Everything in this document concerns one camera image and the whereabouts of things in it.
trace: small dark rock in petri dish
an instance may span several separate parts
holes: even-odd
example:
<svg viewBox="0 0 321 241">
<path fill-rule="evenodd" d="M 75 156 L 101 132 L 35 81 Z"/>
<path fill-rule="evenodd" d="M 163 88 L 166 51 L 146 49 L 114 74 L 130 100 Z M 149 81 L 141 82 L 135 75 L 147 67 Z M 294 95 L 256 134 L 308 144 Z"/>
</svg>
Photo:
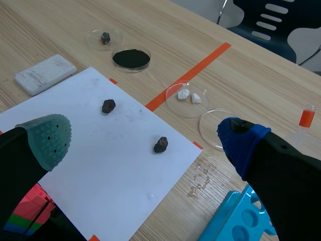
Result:
<svg viewBox="0 0 321 241">
<path fill-rule="evenodd" d="M 115 101 L 113 99 L 107 99 L 102 105 L 102 112 L 109 114 L 116 107 Z"/>
<path fill-rule="evenodd" d="M 108 44 L 109 42 L 110 42 L 110 35 L 109 35 L 109 33 L 103 33 L 102 35 L 101 35 L 101 42 L 102 42 L 102 44 Z"/>
<path fill-rule="evenodd" d="M 154 146 L 155 153 L 162 153 L 166 151 L 167 145 L 169 142 L 167 141 L 166 137 L 161 137 L 159 141 Z"/>
</svg>

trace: wood grain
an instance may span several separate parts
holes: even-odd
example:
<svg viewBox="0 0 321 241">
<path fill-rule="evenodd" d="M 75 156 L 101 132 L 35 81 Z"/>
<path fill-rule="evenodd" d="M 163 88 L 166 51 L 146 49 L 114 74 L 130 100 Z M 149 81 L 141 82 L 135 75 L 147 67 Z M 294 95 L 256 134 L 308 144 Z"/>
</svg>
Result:
<svg viewBox="0 0 321 241">
<path fill-rule="evenodd" d="M 319 76 L 166 0 L 2 0 L 0 22 L 0 112 L 29 98 L 13 75 L 57 53 L 78 71 L 93 66 L 146 105 L 224 42 L 232 47 L 191 80 L 207 90 L 210 107 L 229 109 L 285 137 L 296 129 L 304 105 L 320 99 Z M 124 44 L 151 52 L 146 71 L 120 72 L 110 51 L 86 46 L 85 33 L 106 26 L 120 29 Z M 132 240 L 196 240 L 227 192 L 241 191 L 246 183 L 201 138 L 199 118 L 180 117 L 165 103 L 155 113 L 204 149 Z M 320 117 L 318 112 L 311 126 L 318 140 Z M 207 177 L 197 198 L 188 197 Z"/>
</svg>

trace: blue block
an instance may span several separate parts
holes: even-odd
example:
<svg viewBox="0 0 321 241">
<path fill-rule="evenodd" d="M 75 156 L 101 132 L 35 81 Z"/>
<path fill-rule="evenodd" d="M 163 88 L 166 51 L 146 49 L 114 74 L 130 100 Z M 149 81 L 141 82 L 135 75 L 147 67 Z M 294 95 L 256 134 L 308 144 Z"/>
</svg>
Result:
<svg viewBox="0 0 321 241">
<path fill-rule="evenodd" d="M 19 225 L 10 223 L 10 222 L 7 222 L 3 229 L 4 229 L 4 231 L 20 233 L 20 234 L 23 234 L 24 231 L 26 230 L 25 227 L 22 227 L 22 226 L 19 226 Z M 31 236 L 34 234 L 34 232 L 35 232 L 34 229 L 29 229 L 28 232 L 26 233 L 26 235 Z"/>
<path fill-rule="evenodd" d="M 256 201 L 260 200 L 249 185 L 242 193 L 230 191 L 198 241 L 259 241 L 264 232 L 276 235 L 264 206 L 259 209 Z"/>
</svg>

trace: teal silicone gripper pad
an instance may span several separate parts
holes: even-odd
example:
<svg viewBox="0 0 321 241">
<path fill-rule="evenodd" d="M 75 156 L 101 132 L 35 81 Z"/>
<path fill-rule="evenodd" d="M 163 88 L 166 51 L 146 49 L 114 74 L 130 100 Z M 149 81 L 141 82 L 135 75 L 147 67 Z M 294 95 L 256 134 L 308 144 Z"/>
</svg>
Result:
<svg viewBox="0 0 321 241">
<path fill-rule="evenodd" d="M 27 131 L 30 149 L 39 164 L 52 171 L 68 152 L 71 125 L 61 114 L 51 114 L 16 125 Z"/>
</svg>

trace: chair leg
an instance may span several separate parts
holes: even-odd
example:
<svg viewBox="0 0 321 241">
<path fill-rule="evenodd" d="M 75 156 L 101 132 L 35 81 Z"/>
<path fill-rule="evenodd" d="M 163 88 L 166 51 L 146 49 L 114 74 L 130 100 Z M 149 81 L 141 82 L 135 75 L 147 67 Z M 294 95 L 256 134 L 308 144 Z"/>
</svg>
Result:
<svg viewBox="0 0 321 241">
<path fill-rule="evenodd" d="M 310 59 L 314 58 L 320 51 L 321 51 L 321 45 L 313 55 L 311 55 L 309 58 L 307 58 L 302 63 L 300 63 L 299 66 L 302 66 L 302 64 L 305 64 L 307 61 L 309 61 Z"/>
<path fill-rule="evenodd" d="M 222 10 L 220 11 L 219 17 L 217 18 L 217 21 L 216 21 L 216 24 L 217 24 L 217 25 L 219 25 L 219 23 L 220 23 L 221 16 L 222 16 L 222 14 L 223 14 L 223 11 L 224 11 L 224 8 L 225 8 L 225 5 L 226 5 L 227 1 L 228 1 L 228 0 L 225 0 L 225 1 L 224 1 Z"/>
</svg>

